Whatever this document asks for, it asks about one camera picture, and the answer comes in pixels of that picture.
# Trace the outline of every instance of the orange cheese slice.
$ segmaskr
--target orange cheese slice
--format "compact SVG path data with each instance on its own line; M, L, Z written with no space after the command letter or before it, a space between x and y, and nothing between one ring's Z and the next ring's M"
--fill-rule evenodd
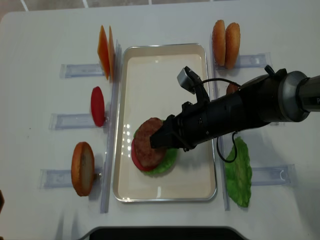
M102 26L102 25L100 28L99 43L98 43L97 52L98 52L98 55L100 58L101 65L104 70L105 77L108 80L109 75L110 75L110 62L109 62L110 54L108 51L108 39L106 36L104 26Z
M114 70L115 70L115 46L114 46L114 38L112 36L111 26L109 26L109 43L108 43L108 53L109 53L109 64L110 64L110 73L111 73L111 81L114 81Z

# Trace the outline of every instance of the stacked burger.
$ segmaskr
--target stacked burger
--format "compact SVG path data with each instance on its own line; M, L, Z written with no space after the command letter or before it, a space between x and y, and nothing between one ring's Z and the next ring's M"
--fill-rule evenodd
M175 163L178 150L175 148L151 148L150 137L163 125L159 118L145 121L135 132L131 143L131 157L134 165L148 175L161 174Z

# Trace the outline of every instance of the metal tray rim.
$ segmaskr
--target metal tray rim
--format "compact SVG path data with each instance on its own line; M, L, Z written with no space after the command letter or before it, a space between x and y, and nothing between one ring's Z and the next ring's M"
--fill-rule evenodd
M198 45L204 50L204 61L205 61L205 69L206 69L206 79L209 78L208 76L208 61L207 61L207 53L206 49L199 43L182 43L182 44L165 44L165 45L144 45L144 46L130 46L128 47L121 59L121 68L124 65L124 56L126 55L127 51L130 49L138 49L138 48L157 48L157 47L169 47L169 46L180 46L180 45ZM216 172L216 161L215 161L215 147L214 147L214 141L211 140L211 145L212 145L212 157L213 157L213 166L214 166L214 180L215 180L215 189L214 192L211 196L206 197L206 198L131 198L131 199L121 199L116 196L115 191L114 191L114 170L115 170L115 164L116 164L116 148L117 148L117 136L118 136L118 127L119 127L119 118L120 118L120 100L121 100L121 85L123 83L123 69L121 69L121 82L120 82L120 88L119 88L119 95L118 95L118 102L117 102L117 116L116 116L116 135L115 135L115 145L114 145L114 152L113 152L113 161L112 161L112 193L119 202L122 203L143 203L143 202L204 202L204 201L209 201L213 199L216 196L217 190L218 190L218 183L217 183L217 172ZM209 84L207 83L207 90L208 90L208 95L210 98L210 87Z

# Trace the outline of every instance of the burger patty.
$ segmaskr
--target burger patty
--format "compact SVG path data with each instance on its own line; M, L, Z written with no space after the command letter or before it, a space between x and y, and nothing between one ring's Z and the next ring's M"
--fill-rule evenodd
M134 150L137 159L144 167L157 166L166 155L165 148L153 149L150 145L150 137L161 126L163 122L161 119L152 117L145 121L135 133Z

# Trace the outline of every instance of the sesame bun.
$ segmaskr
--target sesame bun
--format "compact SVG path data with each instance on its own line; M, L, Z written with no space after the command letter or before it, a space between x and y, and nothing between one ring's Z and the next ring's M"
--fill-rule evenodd
M88 196L94 183L95 157L90 145L79 142L73 151L71 164L71 181L76 193Z
M227 69L232 69L237 61L240 48L240 27L233 22L225 30L225 63Z
M215 62L219 66L225 65L226 57L226 33L225 33L225 22L218 20L212 32L212 48Z

